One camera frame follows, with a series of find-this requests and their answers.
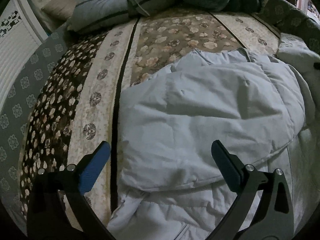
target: white comforter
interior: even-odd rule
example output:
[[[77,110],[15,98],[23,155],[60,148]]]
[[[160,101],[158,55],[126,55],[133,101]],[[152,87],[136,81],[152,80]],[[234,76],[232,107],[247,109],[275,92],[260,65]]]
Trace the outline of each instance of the white comforter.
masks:
[[[245,49],[190,52],[121,95],[120,205],[108,229],[117,240],[205,239],[236,197],[211,157],[217,139],[244,164],[283,169],[293,196],[288,149],[314,117],[291,66]]]

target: bed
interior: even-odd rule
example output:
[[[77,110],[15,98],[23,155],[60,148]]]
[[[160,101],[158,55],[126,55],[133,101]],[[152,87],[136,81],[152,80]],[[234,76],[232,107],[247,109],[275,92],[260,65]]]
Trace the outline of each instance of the bed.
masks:
[[[33,90],[34,109],[29,116],[19,119],[22,111],[13,100],[18,92],[12,89],[1,113],[1,116],[9,112],[12,115],[13,111],[9,122],[21,121],[11,133],[0,130],[3,138],[7,138],[3,141],[9,142],[6,149],[1,145],[0,156],[8,167],[6,152],[12,149],[17,153],[21,149],[20,156],[16,154],[11,158],[14,169],[1,180],[1,186],[8,194],[19,187],[20,199],[16,197],[15,201],[21,207],[22,216],[26,219],[32,180],[40,167],[48,171],[63,170],[70,163],[77,164],[106,140],[112,145],[111,160],[85,197],[107,225],[117,208],[117,177],[123,162],[122,149],[117,147],[121,91],[144,82],[193,49],[220,52],[243,47],[273,56],[279,48],[280,33],[290,33],[320,53],[317,24],[284,0],[260,1],[261,11],[252,15],[209,13],[178,5],[156,16],[132,19],[76,40],[66,38],[65,25],[53,33],[50,39],[54,45],[42,45],[28,62],[30,67],[40,64],[50,69],[46,74],[32,72],[42,83],[34,85],[28,78],[24,79],[30,69],[26,67],[23,71],[28,72],[21,72],[21,79],[15,84]],[[72,44],[68,48],[65,43],[57,46],[59,39]],[[55,48],[57,54],[49,60],[53,56],[51,48]],[[79,228],[63,192],[61,198],[71,224]],[[300,220],[307,221],[310,212],[305,216],[299,214]]]

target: mattress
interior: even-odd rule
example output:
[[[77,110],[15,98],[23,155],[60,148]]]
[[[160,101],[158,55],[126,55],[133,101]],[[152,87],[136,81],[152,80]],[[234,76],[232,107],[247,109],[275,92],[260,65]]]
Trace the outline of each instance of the mattress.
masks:
[[[116,182],[123,161],[121,148],[117,147],[121,91],[144,82],[195,48],[220,52],[244,47],[256,53],[276,54],[279,32],[272,22],[274,0],[266,0],[264,5],[269,2],[263,10],[269,10],[270,18],[267,14],[217,14],[177,6],[76,41],[57,61],[28,123],[18,169],[23,215],[39,168],[63,170],[92,153],[101,140],[107,140],[112,144],[111,160],[85,195],[107,225],[118,204]],[[289,21],[284,14],[282,19]],[[316,34],[302,33],[301,37],[317,50],[309,36],[317,37],[320,30],[312,22],[305,24]],[[276,27],[296,31],[295,26]],[[64,202],[71,224],[80,229],[66,198]]]

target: dark brown floral fabric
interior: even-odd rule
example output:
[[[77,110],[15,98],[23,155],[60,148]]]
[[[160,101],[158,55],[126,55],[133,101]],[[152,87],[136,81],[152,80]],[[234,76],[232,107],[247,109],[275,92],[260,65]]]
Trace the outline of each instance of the dark brown floral fabric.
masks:
[[[76,106],[93,59],[107,34],[104,31],[85,36],[73,44],[52,70],[37,100],[28,128],[20,177],[24,216],[27,215],[29,194],[38,169],[63,170],[67,165]],[[106,70],[102,71],[97,78],[103,78],[106,73]],[[99,95],[94,95],[90,101],[97,104]],[[93,138],[95,125],[86,125],[83,135],[87,139]]]
[[[136,85],[195,48],[221,52],[241,47],[212,15],[183,6],[171,8],[142,23],[131,85]]]

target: silver bolt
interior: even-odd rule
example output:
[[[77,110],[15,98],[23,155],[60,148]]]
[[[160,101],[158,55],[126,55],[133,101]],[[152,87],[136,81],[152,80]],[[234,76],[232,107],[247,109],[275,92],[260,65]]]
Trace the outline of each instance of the silver bolt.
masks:
[[[254,166],[251,165],[251,164],[247,164],[247,165],[245,166],[245,169],[246,169],[247,171],[254,171]]]
[[[38,174],[39,174],[39,175],[43,175],[44,172],[45,172],[45,170],[44,170],[43,168],[41,168],[41,169],[38,170]]]
[[[67,166],[67,171],[74,171],[75,168],[76,168],[76,166],[75,166],[74,164],[69,164],[69,165]]]
[[[276,173],[277,173],[278,175],[282,175],[282,174],[283,174],[283,171],[282,171],[281,169],[276,169]]]

